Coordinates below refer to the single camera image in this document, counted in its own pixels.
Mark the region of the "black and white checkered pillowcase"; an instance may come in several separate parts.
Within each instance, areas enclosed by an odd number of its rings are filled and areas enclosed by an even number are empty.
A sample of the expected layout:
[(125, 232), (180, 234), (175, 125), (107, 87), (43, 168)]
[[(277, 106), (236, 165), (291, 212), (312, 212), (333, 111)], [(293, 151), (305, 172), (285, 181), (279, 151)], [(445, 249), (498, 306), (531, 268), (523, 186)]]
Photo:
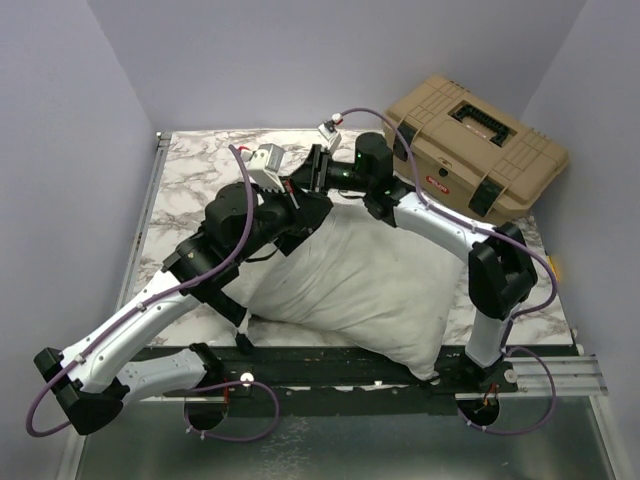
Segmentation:
[(234, 340), (238, 350), (244, 355), (251, 355), (254, 345), (248, 337), (250, 312), (222, 291), (213, 294), (209, 305), (234, 326)]

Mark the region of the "white pillow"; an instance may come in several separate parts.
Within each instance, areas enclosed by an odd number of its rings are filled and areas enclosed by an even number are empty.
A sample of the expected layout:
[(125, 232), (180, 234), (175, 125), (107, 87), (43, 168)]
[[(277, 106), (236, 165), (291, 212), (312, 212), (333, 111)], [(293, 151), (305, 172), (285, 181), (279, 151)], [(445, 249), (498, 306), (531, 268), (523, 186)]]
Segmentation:
[(337, 204), (293, 253), (243, 263), (224, 291), (253, 316), (340, 334), (430, 380), (462, 271), (435, 243)]

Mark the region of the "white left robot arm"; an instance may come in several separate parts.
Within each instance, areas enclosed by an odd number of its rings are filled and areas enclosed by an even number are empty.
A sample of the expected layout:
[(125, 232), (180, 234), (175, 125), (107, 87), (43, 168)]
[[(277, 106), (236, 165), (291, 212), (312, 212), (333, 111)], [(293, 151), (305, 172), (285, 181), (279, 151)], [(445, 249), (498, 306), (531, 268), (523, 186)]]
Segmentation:
[(47, 347), (34, 364), (82, 436), (111, 423), (126, 404), (176, 390), (206, 395), (224, 368), (209, 347), (191, 344), (175, 354), (138, 361), (162, 330), (207, 304), (238, 326), (245, 308), (223, 289), (242, 264), (272, 245), (290, 254), (315, 233), (333, 203), (324, 191), (287, 179), (280, 189), (254, 182), (222, 187), (194, 234), (180, 242), (144, 288), (93, 332), (64, 348)]

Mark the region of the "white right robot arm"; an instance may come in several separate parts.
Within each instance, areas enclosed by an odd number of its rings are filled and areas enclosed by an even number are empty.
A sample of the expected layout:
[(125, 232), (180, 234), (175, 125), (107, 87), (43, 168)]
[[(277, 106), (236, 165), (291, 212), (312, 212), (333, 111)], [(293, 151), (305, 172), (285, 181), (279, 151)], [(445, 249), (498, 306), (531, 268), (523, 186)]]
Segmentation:
[(496, 376), (510, 322), (528, 298), (538, 277), (521, 231), (512, 223), (501, 227), (479, 223), (419, 197), (416, 188), (393, 172), (391, 152), (358, 150), (352, 163), (336, 161), (314, 145), (305, 161), (289, 175), (302, 189), (360, 192), (367, 211), (377, 220), (415, 233), (444, 248), (468, 269), (468, 295), (476, 309), (469, 360), (459, 367), (461, 383), (481, 391)]

